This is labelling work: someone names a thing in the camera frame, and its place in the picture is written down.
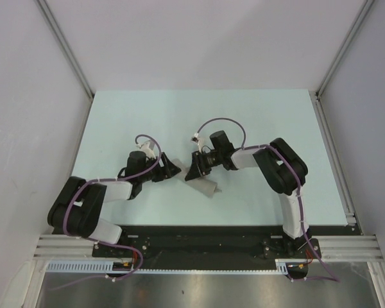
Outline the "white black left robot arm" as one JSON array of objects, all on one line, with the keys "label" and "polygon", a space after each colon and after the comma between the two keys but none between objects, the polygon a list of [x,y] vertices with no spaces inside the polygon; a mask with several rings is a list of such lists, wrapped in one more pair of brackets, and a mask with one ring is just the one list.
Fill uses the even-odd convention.
[{"label": "white black left robot arm", "polygon": [[132,200],[142,191],[143,183],[168,180],[181,171],[165,153],[149,158],[143,151],[133,151],[115,179],[69,177],[49,210],[47,223],[71,236],[106,242],[107,250],[120,257],[128,251],[129,241],[121,236],[121,227],[101,219],[103,204]]}]

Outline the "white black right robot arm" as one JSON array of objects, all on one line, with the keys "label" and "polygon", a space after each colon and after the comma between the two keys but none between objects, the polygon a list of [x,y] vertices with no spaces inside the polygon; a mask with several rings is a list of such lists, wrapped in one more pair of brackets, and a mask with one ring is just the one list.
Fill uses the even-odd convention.
[{"label": "white black right robot arm", "polygon": [[299,257],[306,250],[302,238],[309,229],[304,221],[304,210],[298,198],[305,184],[308,168],[292,147],[282,138],[267,145],[235,148],[223,130],[210,135],[213,148],[208,152],[192,153],[191,166],[186,181],[207,176],[213,167],[223,166],[227,171],[249,167],[260,169],[268,185],[280,196],[282,228],[288,238],[283,241],[284,252],[290,257]]}]

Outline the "grey cloth napkin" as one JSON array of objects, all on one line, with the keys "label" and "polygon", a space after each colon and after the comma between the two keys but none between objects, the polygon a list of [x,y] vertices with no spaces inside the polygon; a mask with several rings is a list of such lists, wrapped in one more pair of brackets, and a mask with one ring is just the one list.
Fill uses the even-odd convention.
[{"label": "grey cloth napkin", "polygon": [[184,184],[188,185],[189,187],[193,188],[194,190],[202,193],[208,198],[212,198],[216,193],[221,193],[222,190],[218,187],[218,184],[212,180],[208,180],[206,178],[197,178],[194,180],[186,181],[185,177],[187,175],[187,172],[189,170],[188,167],[186,167],[180,160],[177,158],[172,160],[172,163],[180,168],[181,172],[179,172],[175,178],[179,179]]}]

